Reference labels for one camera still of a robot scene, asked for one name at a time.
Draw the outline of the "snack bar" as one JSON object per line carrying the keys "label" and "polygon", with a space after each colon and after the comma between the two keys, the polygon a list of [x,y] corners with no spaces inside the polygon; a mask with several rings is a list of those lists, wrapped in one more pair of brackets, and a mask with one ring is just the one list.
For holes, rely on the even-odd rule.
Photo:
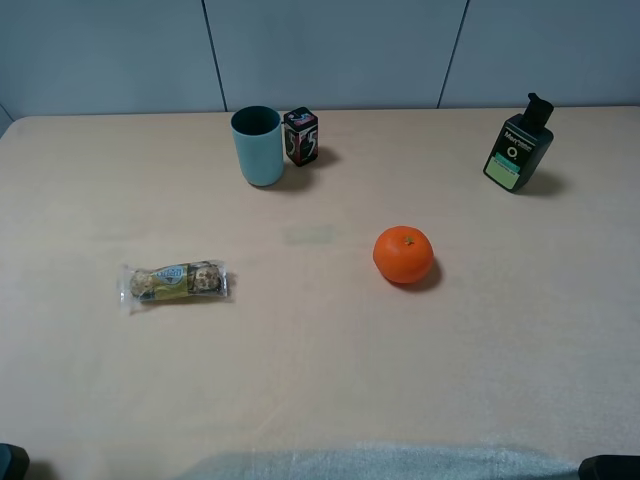
{"label": "snack bar", "polygon": [[118,277],[122,313],[132,314],[157,304],[232,298],[226,265],[220,260],[183,262],[159,268],[124,265]]}

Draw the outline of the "black object bottom right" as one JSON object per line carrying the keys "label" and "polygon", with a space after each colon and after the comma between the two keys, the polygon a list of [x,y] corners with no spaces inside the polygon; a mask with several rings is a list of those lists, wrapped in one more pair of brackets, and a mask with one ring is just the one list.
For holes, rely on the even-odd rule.
{"label": "black object bottom right", "polygon": [[639,455],[598,455],[583,460],[580,480],[640,480]]}

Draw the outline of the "black object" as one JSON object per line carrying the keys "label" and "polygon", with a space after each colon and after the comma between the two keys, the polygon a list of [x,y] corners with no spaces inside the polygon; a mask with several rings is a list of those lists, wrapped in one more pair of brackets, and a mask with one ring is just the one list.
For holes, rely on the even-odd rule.
{"label": "black object", "polygon": [[598,455],[583,460],[580,480],[640,480],[639,455]]}
{"label": "black object", "polygon": [[29,465],[30,458],[22,447],[0,444],[0,480],[23,480]]}

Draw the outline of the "black object bottom left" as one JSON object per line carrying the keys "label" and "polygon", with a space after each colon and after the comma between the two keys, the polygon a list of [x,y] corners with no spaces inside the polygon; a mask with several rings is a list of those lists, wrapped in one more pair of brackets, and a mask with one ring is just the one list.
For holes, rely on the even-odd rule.
{"label": "black object bottom left", "polygon": [[29,465],[30,458],[22,447],[0,444],[0,480],[23,480]]}

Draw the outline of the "orange mandarin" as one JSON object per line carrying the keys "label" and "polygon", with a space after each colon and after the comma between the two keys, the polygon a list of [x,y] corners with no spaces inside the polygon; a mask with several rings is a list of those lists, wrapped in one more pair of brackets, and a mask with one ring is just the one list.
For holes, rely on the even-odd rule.
{"label": "orange mandarin", "polygon": [[431,270],[435,255],[431,242],[419,229],[395,226],[376,240],[373,261],[381,275],[397,284],[421,281]]}

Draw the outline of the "black gum box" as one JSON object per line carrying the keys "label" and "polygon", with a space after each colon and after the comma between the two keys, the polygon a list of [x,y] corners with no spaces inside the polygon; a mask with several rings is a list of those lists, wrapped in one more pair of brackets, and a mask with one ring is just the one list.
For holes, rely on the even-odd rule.
{"label": "black gum box", "polygon": [[318,117],[307,107],[283,115],[285,152],[298,167],[314,161],[319,154]]}

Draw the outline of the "light blue cup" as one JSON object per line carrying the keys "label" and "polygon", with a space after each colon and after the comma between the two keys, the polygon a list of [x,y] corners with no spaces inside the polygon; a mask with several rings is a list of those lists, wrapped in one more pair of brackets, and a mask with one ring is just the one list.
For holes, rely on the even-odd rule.
{"label": "light blue cup", "polygon": [[256,187],[275,184],[284,172],[280,114],[266,106],[238,110],[230,121],[240,169]]}

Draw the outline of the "grey cloth at table edge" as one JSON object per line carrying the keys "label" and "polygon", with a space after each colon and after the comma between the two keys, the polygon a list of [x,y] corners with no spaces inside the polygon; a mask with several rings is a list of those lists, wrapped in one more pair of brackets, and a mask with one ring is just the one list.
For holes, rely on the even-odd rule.
{"label": "grey cloth at table edge", "polygon": [[535,450],[486,446],[359,444],[228,452],[181,479],[577,479],[576,463]]}

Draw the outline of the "dark green lotion bottle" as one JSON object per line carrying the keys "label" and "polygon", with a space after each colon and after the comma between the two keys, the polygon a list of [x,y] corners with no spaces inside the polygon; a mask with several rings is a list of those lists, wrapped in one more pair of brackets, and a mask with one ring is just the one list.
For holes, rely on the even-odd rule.
{"label": "dark green lotion bottle", "polygon": [[554,106],[533,92],[528,99],[524,112],[502,125],[483,168],[486,177],[510,193],[528,183],[554,139],[547,128]]}

